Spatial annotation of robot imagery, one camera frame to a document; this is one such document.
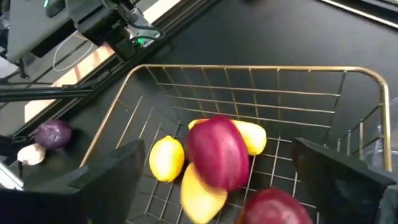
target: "wire basket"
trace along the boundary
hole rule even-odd
[[[388,99],[384,79],[359,67],[140,65],[123,82],[81,165],[99,145],[116,149],[139,138],[148,155],[166,135],[184,145],[191,120],[223,114],[261,125],[268,143],[250,158],[247,186],[228,196],[213,223],[233,223],[245,200],[270,186],[290,192],[320,223],[292,163],[292,138],[358,159],[382,139],[384,167],[392,170]],[[384,134],[375,136],[378,124]],[[126,223],[191,223],[180,205],[182,175],[158,182],[147,158]]]

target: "white cable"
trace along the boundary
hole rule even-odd
[[[69,68],[72,68],[72,66],[74,66],[76,63],[78,63],[81,59],[83,59],[84,57],[86,57],[86,55],[89,54],[89,52],[92,50],[94,44],[91,43],[90,48],[86,51],[86,53],[84,53],[80,58],[78,58],[75,62],[73,62],[71,65],[66,66],[65,68],[62,68],[60,70],[55,68],[55,63],[56,63],[56,58],[57,58],[57,53],[59,51],[59,49],[64,45],[64,43],[68,40],[70,40],[75,34],[77,33],[77,31],[75,31],[72,35],[70,35],[69,37],[67,37],[65,40],[63,40],[61,42],[61,44],[57,47],[57,49],[55,50],[55,54],[54,54],[54,58],[52,60],[52,69],[56,72],[63,72],[65,70],[68,70]]]

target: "onion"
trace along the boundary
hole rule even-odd
[[[267,189],[256,192],[246,202],[235,224],[312,224],[312,220],[290,194]]]
[[[239,130],[229,119],[215,116],[194,125],[188,133],[187,148],[189,159],[207,185],[224,190],[246,185],[248,150]]]
[[[66,121],[52,120],[36,129],[35,142],[45,149],[57,149],[68,144],[72,129]]]

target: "lemon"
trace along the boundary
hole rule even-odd
[[[166,136],[154,144],[149,154],[149,168],[157,180],[171,182],[181,173],[184,160],[180,142]]]
[[[183,211],[194,223],[208,223],[223,208],[227,191],[207,186],[191,163],[185,170],[181,184]]]
[[[188,129],[191,130],[195,124],[199,124],[207,121],[208,119],[197,119],[189,123]],[[250,156],[256,156],[263,152],[267,144],[267,133],[264,128],[260,125],[232,120],[236,128],[241,133],[244,143],[248,148],[248,154]]]

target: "garlic bulb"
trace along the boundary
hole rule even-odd
[[[45,157],[45,149],[38,144],[22,148],[17,155],[18,161],[24,165],[34,166],[41,163]]]

